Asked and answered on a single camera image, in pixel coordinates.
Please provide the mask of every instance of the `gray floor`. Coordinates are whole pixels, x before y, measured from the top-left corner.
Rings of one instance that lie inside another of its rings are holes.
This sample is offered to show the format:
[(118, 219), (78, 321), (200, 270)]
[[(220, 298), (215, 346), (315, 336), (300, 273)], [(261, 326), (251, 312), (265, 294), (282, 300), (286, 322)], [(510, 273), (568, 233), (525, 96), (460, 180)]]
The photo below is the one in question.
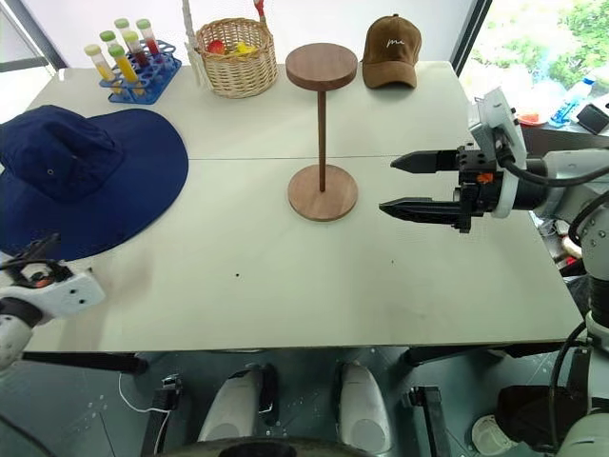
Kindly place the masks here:
[[(397, 445), (394, 455), (429, 455), (422, 411), (404, 408), (401, 398), (412, 386), (435, 385), (442, 402), (453, 456), (478, 455), (469, 443), (472, 423), (493, 411), (502, 387), (546, 384), (555, 354), (520, 359), (497, 358), (485, 351), (423, 365), (412, 370), (397, 364), (403, 348), (291, 349), (257, 353), (180, 352), (143, 354), (147, 373), (123, 376), (126, 396), (149, 406), (163, 377), (180, 373), (185, 397), (170, 418), (167, 447), (195, 440), (215, 392), (247, 364), (272, 363), (281, 376), (280, 420), (261, 424), (262, 436), (307, 436), (336, 440), (330, 386), (338, 362), (359, 361), (370, 368), (391, 414)], [(139, 455), (147, 415), (128, 409), (118, 395), (112, 372), (21, 362), (0, 374), (0, 411), (28, 429), (61, 457), (131, 457)], [(0, 455), (41, 454), (14, 432), (0, 426)], [(507, 457), (539, 455), (520, 445)]]

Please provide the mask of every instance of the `basket handle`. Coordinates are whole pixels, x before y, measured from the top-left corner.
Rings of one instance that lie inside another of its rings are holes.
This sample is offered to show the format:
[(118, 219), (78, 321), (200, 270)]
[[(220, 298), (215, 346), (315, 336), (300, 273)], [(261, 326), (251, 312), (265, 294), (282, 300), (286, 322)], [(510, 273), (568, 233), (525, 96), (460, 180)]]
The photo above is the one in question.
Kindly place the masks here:
[(194, 37), (194, 29), (192, 28), (192, 14), (190, 13), (190, 4), (188, 0), (182, 0), (182, 14), (184, 16), (184, 27), (187, 30), (187, 38), (190, 47), (197, 48), (197, 40)]
[(254, 7), (256, 7), (256, 10), (258, 10), (258, 15), (260, 16), (260, 22), (263, 25), (266, 25), (265, 0), (254, 0)]

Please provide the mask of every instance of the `wooden pole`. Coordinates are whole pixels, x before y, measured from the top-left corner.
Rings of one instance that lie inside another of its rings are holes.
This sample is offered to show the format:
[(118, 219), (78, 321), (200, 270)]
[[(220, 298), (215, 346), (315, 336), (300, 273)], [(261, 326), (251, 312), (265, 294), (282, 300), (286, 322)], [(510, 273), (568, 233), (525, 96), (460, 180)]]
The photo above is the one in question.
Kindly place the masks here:
[(317, 92), (317, 122), (320, 141), (320, 192), (325, 192), (325, 92)]

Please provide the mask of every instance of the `round wooden base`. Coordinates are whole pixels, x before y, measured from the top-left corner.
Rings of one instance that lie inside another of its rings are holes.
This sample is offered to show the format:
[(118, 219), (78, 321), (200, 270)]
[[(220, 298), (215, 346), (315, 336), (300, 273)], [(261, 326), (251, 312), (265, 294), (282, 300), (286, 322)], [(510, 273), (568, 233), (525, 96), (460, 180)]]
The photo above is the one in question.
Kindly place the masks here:
[(290, 205), (311, 221), (336, 221), (347, 215), (358, 200), (358, 185), (349, 173), (325, 166), (325, 192), (320, 192), (319, 165), (296, 173), (287, 187)]

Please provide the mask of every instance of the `brown baseball cap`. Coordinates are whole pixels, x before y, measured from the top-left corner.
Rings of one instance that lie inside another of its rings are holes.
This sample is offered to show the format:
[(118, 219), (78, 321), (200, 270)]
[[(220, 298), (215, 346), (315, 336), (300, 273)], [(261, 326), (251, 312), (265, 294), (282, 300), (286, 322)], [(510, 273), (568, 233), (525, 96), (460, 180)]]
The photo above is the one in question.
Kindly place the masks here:
[(363, 81), (371, 88), (389, 83), (417, 87), (421, 32), (398, 14), (377, 19), (368, 29), (363, 50)]

